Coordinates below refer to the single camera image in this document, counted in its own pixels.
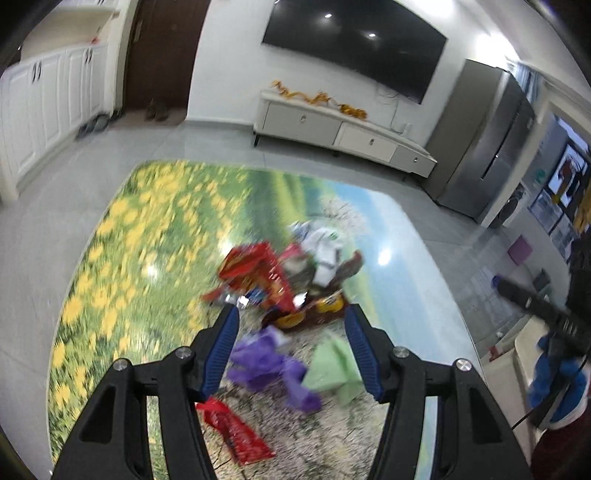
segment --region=white wall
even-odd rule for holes
[[[591,100],[591,87],[552,26],[524,0],[478,0],[523,63],[549,74]]]
[[[123,104],[119,98],[123,96],[129,32],[137,6],[138,0],[119,0],[119,16],[113,18],[100,35],[100,39],[107,42],[104,107],[108,112]]]
[[[408,137],[424,145],[464,60],[496,64],[499,52],[491,51],[485,30],[455,0],[400,3],[448,38],[423,103],[402,98],[392,125],[402,131],[410,123]],[[212,0],[197,50],[187,119],[251,124],[260,90],[277,79],[291,90],[327,92],[341,103],[365,109],[370,121],[389,127],[396,105],[376,95],[375,81],[323,60],[261,44],[273,4],[274,0]]]

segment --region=gray floor tile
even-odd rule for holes
[[[38,478],[48,480],[53,469],[47,436],[47,369],[42,374],[0,351],[0,422],[13,447]]]

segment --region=yellow ribbon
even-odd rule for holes
[[[334,105],[337,106],[340,112],[344,113],[345,115],[354,116],[355,118],[359,118],[361,120],[366,120],[368,117],[368,113],[365,110],[361,108],[354,108],[350,105],[347,105],[346,103],[339,103],[334,98],[329,97],[328,93],[326,92],[319,92],[318,95],[316,95],[314,98],[311,98],[303,92],[290,92],[290,90],[286,88],[280,80],[275,80],[271,84],[271,87],[277,88],[277,90],[279,90],[279,95],[288,99],[301,97],[303,101],[309,103],[310,105]]]

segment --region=plastic bag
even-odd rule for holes
[[[219,400],[210,397],[205,403],[196,403],[203,412],[205,422],[222,434],[232,458],[240,466],[250,465],[275,456],[269,446],[241,418]]]

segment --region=blue object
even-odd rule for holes
[[[547,335],[543,336],[538,341],[538,347],[540,347],[544,352],[547,350]],[[587,397],[589,385],[585,374],[582,371],[577,372],[580,368],[580,365],[580,359],[564,360],[560,364],[560,373],[567,378],[572,378],[572,382],[570,383],[569,389],[566,391],[562,402],[558,406],[558,409],[550,419],[551,423],[556,423],[565,418]],[[530,391],[528,392],[528,400],[532,408],[538,406],[546,398],[546,396],[548,396],[550,393],[550,385],[552,380],[553,378],[550,371],[550,361],[548,359],[548,355],[546,355],[546,353],[542,353],[535,365],[534,381],[532,382]]]
[[[376,401],[381,401],[384,396],[384,387],[380,380],[379,363],[364,334],[357,315],[352,307],[345,310],[345,331],[359,367],[359,373],[363,379],[365,389],[373,395]]]
[[[238,309],[232,306],[205,360],[203,387],[201,389],[205,398],[213,395],[220,386],[230,352],[238,335],[239,322]]]
[[[246,295],[244,295],[248,300],[249,300],[249,304],[253,304],[253,305],[259,305],[260,302],[262,302],[263,300],[265,300],[265,297],[267,296],[267,294],[265,293],[265,291],[261,288],[253,288],[250,292],[248,292]]]

